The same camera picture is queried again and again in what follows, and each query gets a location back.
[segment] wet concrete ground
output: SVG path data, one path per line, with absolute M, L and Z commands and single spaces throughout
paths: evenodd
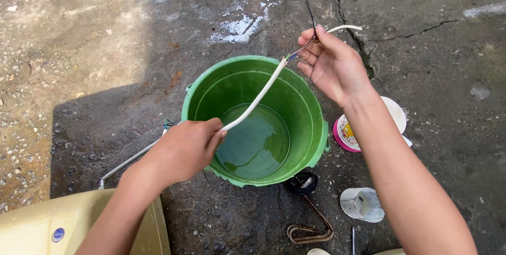
M 98 187 L 160 136 L 165 118 L 179 121 L 186 86 L 213 64 L 292 51 L 311 24 L 304 1 L 0 0 L 2 213 Z M 505 253 L 506 0 L 310 2 L 326 27 L 364 26 L 338 37 L 360 51 L 381 95 L 405 109 L 405 135 L 479 253 Z M 486 99 L 470 94 L 478 87 Z M 313 92 L 333 123 L 342 111 Z M 320 181 L 311 198 L 334 239 L 295 247 L 289 224 L 322 227 L 301 198 L 282 185 L 239 188 L 207 173 L 161 196 L 172 252 L 350 253 L 351 226 L 358 254 L 399 247 L 387 220 L 363 223 L 341 211 L 342 191 L 372 183 L 360 154 L 331 145 L 312 169 Z

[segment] white plastic cup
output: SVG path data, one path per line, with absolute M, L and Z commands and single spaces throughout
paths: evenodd
M 377 223 L 385 217 L 375 189 L 349 188 L 341 193 L 339 200 L 343 211 L 353 219 Z

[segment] water in bucket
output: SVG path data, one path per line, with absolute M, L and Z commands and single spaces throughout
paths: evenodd
M 246 111 L 250 104 L 228 110 L 220 119 L 231 123 Z M 228 131 L 216 151 L 221 164 L 231 173 L 247 179 L 272 174 L 288 155 L 290 136 L 283 119 L 271 108 L 258 104 L 252 113 Z

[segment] beige plastic container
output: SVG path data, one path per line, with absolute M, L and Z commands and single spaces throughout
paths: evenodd
M 0 214 L 1 254 L 74 254 L 116 189 L 74 194 Z M 160 198 L 149 205 L 130 254 L 170 255 Z

